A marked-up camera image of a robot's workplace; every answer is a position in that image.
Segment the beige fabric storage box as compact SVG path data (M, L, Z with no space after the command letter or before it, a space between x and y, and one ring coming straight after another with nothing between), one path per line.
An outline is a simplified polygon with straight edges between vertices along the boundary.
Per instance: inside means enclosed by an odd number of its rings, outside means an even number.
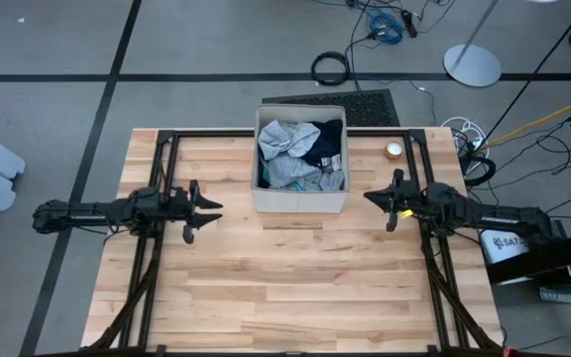
M254 154L251 175L251 192L255 208L270 213L339 213L350 192L349 154L346 132L345 110L340 106L262 104L256 110ZM258 144L261 130L274 120L296 124L312 121L327 122L333 119L343 121L341 170L345 176L345 188L340 191L299 192L260 188L258 178L266 160Z

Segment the round grey stand base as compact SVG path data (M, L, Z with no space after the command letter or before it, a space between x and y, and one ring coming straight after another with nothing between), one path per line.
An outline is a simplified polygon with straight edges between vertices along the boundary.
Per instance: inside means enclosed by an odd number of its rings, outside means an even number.
M445 70L453 79L471 87L487 87L500 79L502 65L493 53L471 45L457 60L463 49L464 45L458 45L444 55Z

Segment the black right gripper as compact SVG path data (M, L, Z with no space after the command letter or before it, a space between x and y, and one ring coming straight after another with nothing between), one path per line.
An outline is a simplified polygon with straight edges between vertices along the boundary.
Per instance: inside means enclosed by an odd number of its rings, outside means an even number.
M405 210L412 210L416 219L427 219L430 213L422 202L420 190L410 180L403 178L404 171L395 169L392 183L385 188L366 191L364 196L373 199L383 212L389 214L387 230L394 232L398 226L400 213Z

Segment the black floor mat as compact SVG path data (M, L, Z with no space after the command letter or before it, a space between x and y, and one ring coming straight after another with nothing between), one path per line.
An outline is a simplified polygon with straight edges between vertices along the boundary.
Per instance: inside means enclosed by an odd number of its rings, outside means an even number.
M399 127L389 89L267 97L263 104L333 105L345 109L349 127Z

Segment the white printed paper sign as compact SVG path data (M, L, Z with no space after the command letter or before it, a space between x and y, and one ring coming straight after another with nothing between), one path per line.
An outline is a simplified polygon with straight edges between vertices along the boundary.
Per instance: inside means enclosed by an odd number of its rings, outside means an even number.
M527 241L511 232L484 230L480 233L480 242L489 264L529 251Z

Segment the grey shirt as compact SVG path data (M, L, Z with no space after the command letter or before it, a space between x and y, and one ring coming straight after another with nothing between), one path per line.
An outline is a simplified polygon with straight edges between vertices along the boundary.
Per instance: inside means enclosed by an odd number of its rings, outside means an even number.
M307 164L301 158L294 158L287 154L266 161L267 167L271 171L283 170L299 177L305 191L340 191L345 188L345 176L342 170L336 172L326 172L320 168Z

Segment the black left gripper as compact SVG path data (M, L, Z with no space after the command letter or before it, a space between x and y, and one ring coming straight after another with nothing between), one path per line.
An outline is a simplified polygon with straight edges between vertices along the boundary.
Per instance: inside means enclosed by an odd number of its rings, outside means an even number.
M219 209L223 207L221 203L209 200L203 196L198 197L198 195L198 182L196 179L192 179L189 183L188 190L179 187L170 198L169 210L171 221L180 220L185 222L182 239L186 244L192 244L194 242L194 229L200 229L204 225L222 217L219 213L196 213L197 200L198 207L201 209Z

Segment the black metal table frame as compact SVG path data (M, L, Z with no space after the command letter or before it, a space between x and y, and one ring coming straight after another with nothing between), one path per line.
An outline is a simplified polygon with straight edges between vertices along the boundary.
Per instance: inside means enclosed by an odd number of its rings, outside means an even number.
M389 142L403 145L388 159ZM197 231L165 229L160 268L122 343L171 352L422 352L456 343L461 324L428 283L416 221L394 232L364 193L395 169L421 182L462 186L445 128L361 128L348 133L350 192L337 214L260 213L250 187L250 129L133 132L120 178L126 195L151 181L154 161L172 181L196 179L223 205Z

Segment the black power strip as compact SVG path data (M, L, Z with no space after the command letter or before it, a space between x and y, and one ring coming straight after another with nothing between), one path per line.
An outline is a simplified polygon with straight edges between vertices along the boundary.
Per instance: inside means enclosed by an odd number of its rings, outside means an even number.
M401 15L402 20L404 22L405 30L408 32L409 36L411 38L416 38L417 37L417 29L413 23L414 13L409 12L407 10L402 10L400 12L400 15Z

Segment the teal flat box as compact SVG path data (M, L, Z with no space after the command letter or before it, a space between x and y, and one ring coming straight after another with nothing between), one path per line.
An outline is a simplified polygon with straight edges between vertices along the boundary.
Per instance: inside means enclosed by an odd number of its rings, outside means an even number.
M571 287L540 287L539 297L548 302L571 304Z

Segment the navy dotted garment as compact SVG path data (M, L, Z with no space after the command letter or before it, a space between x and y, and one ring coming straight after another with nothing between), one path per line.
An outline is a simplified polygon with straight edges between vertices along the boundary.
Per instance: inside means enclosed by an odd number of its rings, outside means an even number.
M343 121L333 119L327 122L312 121L311 124L319 130L319 136L302 157L303 160L326 172L340 171Z

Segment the grey stand pole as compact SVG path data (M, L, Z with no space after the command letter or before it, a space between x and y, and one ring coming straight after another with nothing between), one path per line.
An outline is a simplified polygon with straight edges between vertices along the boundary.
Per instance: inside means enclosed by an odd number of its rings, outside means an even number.
M466 52L468 51L468 49L474 44L474 41L476 40L478 34L480 33L480 31L482 30L482 28L484 27L486 21L488 20L488 18L490 17L490 15L492 14L492 12L494 11L495 7L497 6L498 2L500 0L491 0L490 5L487 7L486 11L484 12L482 18L480 19L478 25L475 27L472 35L470 36L469 40L466 42L466 44L463 46L462 50L460 51L457 59L455 60L455 62L453 63L452 69L455 70L457 68L457 66L459 65L459 63L461 62L462 58L464 57L464 55L466 54Z

